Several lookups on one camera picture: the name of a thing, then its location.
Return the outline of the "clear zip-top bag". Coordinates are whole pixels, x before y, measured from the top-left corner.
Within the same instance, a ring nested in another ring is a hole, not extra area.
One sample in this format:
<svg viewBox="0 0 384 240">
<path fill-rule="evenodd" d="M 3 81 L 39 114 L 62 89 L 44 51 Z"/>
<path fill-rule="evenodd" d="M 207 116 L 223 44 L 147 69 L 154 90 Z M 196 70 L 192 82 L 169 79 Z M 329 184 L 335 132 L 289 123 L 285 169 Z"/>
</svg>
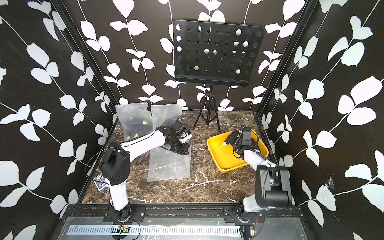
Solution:
<svg viewBox="0 0 384 240">
<path fill-rule="evenodd" d="M 125 142 L 153 131 L 153 118 L 148 103 L 132 103 L 116 106 L 117 115 L 124 128 Z"/>
<path fill-rule="evenodd" d="M 182 115 L 182 106 L 179 104 L 152 105 L 153 130 L 160 126 L 171 126 Z"/>
</svg>

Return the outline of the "stack of clear zip-top bags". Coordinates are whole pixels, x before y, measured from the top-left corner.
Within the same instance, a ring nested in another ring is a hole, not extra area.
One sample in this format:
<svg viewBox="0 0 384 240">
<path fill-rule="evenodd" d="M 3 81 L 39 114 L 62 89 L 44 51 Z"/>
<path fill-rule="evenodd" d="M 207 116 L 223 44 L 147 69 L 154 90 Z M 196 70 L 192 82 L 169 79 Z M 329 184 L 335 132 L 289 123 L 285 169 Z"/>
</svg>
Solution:
<svg viewBox="0 0 384 240">
<path fill-rule="evenodd" d="M 191 153 L 179 155 L 163 148 L 150 152 L 147 181 L 180 180 L 190 177 Z"/>
</svg>

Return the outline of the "clear zip-top bag top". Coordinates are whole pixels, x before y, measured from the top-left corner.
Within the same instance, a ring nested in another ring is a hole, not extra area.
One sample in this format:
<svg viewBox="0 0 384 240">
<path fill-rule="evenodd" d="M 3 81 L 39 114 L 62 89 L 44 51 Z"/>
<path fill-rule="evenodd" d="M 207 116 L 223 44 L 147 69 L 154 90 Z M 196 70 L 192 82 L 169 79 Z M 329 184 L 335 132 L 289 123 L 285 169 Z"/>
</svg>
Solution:
<svg viewBox="0 0 384 240">
<path fill-rule="evenodd" d="M 153 131 L 153 118 L 148 103 L 132 103 L 116 106 L 117 115 L 124 128 L 125 142 Z"/>
</svg>

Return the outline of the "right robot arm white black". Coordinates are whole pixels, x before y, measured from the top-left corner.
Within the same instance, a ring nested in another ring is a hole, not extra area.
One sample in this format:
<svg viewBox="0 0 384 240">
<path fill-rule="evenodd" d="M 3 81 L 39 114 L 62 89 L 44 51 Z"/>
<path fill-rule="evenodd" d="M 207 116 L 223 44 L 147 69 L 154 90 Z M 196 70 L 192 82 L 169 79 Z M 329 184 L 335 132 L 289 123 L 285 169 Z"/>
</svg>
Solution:
<svg viewBox="0 0 384 240">
<path fill-rule="evenodd" d="M 256 213 L 290 207 L 292 191 L 288 169 L 269 161 L 259 148 L 259 137 L 253 139 L 252 133 L 250 128 L 235 130 L 224 141 L 233 147 L 236 157 L 240 157 L 256 172 L 254 194 L 243 199 L 244 210 Z"/>
</svg>

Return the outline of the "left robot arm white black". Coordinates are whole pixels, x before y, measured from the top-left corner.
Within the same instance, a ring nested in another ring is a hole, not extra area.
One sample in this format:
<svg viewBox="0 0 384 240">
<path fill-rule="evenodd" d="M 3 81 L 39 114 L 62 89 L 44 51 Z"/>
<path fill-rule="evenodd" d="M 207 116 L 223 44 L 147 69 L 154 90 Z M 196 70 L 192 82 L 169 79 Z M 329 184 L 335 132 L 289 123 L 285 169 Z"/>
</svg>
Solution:
<svg viewBox="0 0 384 240">
<path fill-rule="evenodd" d="M 184 126 L 177 129 L 172 126 L 158 127 L 151 133 L 123 144 L 113 144 L 103 155 L 100 169 L 108 184 L 111 205 L 117 212 L 129 205 L 126 180 L 130 174 L 131 162 L 152 149 L 169 146 L 169 151 L 188 155 L 191 131 Z"/>
</svg>

